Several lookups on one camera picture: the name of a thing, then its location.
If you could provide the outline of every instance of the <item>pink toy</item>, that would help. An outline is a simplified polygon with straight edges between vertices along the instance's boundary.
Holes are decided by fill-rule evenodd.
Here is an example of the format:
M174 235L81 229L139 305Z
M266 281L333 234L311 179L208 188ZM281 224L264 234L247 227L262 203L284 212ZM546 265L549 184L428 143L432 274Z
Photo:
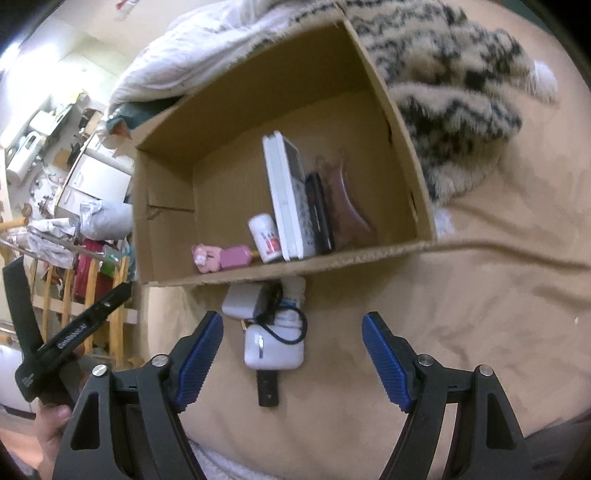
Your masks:
M222 249L208 245L193 245L193 262L201 273L219 272L222 268L220 255Z
M247 267L252 263L253 254L258 256L258 252L252 252L251 249L246 245L225 248L220 254L222 270Z

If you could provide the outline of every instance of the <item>black handle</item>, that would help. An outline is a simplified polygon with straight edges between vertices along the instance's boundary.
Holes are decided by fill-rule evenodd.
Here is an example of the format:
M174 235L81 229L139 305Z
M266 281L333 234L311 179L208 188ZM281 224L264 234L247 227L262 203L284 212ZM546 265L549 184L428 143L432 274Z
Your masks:
M277 370L257 370L256 389L258 390L259 405L261 407L276 407L279 405Z

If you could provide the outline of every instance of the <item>cardboard box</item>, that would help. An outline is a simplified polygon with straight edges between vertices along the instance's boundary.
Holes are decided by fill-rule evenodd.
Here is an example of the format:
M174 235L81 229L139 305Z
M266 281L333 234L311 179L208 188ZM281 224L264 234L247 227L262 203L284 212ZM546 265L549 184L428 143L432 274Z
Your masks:
M347 153L348 190L377 247L199 274L191 246L255 248L248 219L273 215L262 136L304 162ZM376 261L435 239L421 168L397 107L348 21L262 50L146 125L137 146L135 241L142 282L214 284Z

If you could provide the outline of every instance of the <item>white calculator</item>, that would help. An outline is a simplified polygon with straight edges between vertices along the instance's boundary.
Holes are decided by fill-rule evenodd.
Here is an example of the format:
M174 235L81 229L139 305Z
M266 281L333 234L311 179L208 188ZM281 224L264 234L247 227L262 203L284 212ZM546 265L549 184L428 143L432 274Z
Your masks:
M262 139L283 258L316 255L304 167L296 147L275 131Z

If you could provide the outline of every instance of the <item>black cable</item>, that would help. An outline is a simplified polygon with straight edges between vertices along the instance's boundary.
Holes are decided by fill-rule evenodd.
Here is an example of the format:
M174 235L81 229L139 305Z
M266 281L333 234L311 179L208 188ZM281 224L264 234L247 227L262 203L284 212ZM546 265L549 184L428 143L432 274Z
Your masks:
M283 286L280 282L273 285L271 289L271 296L269 298L269 302L267 303L267 308L259 314L256 318L253 319L254 323L263 327L269 335L271 335L275 340L278 342L284 343L285 345L296 345L306 338L306 334L308 333L308 319L304 312L302 312L298 307L292 307L289 305L281 305L281 300L283 299ZM279 312L283 312L285 310L292 310L298 314L301 320L301 334L295 340L287 340L283 337L277 335L273 330L269 328L269 324L272 324L275 321L275 315Z

